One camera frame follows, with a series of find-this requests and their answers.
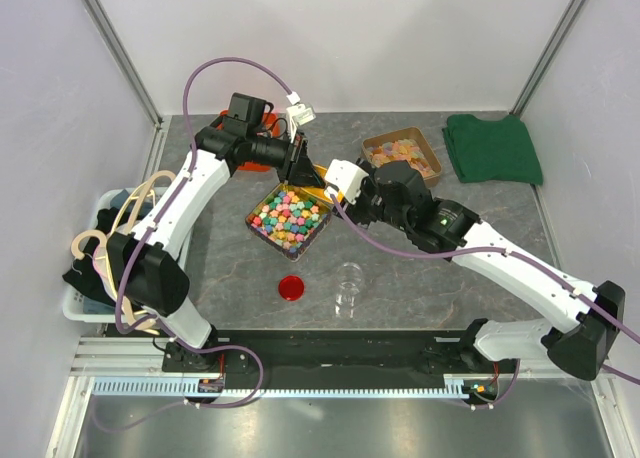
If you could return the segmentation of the star candy tin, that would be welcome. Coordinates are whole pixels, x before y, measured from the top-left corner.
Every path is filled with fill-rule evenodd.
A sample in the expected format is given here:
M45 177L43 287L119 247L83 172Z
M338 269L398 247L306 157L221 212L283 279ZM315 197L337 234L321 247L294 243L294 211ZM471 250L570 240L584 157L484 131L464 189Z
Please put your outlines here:
M300 187L277 185L246 216L249 231L297 261L331 219L330 207Z

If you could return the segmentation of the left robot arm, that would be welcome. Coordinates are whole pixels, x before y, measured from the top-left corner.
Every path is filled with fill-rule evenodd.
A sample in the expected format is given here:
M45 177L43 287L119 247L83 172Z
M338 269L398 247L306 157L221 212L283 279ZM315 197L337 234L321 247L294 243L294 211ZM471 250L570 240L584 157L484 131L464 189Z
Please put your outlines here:
M286 184L324 184L298 131L314 120L315 113L296 94L289 99L286 133L269 138L262 125L266 101L233 94L227 113L195 135L183 167L152 211L131 230L116 232L106 242L116 301L129 299L146 310L158 326L183 342L185 360L198 371L215 367L220 349L210 340L213 326L188 297L190 281L177 262L196 219L247 162L275 169Z

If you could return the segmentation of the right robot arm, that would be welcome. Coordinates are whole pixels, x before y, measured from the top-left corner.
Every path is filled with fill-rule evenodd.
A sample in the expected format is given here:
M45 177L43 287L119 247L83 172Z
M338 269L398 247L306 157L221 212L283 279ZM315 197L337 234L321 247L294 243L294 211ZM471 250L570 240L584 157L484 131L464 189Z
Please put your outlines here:
M575 378L598 376L623 329L620 286L594 285L550 266L460 203L433 197L406 162L374 167L363 160L335 160L325 179L326 196L355 231L385 223L415 246L413 258L444 259L472 270L539 313L529 321L473 321L457 349L465 369L547 359Z

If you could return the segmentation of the yellow plastic scoop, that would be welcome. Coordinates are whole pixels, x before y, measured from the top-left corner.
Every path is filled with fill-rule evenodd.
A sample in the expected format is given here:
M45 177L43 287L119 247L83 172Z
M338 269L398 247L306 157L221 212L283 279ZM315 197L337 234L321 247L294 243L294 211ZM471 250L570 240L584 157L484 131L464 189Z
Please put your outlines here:
M323 166L321 166L321 165L315 165L315 166L314 166L314 168L315 168L315 171L317 172L317 174L318 174L321 178L324 178L324 177L325 177L325 174L326 174L326 171L327 171L327 168L326 168L326 167L323 167ZM311 188L309 188L309 189L307 190L307 192L308 192L310 195L312 195L313 197L315 197L317 200L320 200L320 201L322 201L322 202L326 202L326 203L329 203L329 204L331 204L331 203L332 203L331 198L327 198L327 197L324 195L324 189L323 189L323 188L311 187Z

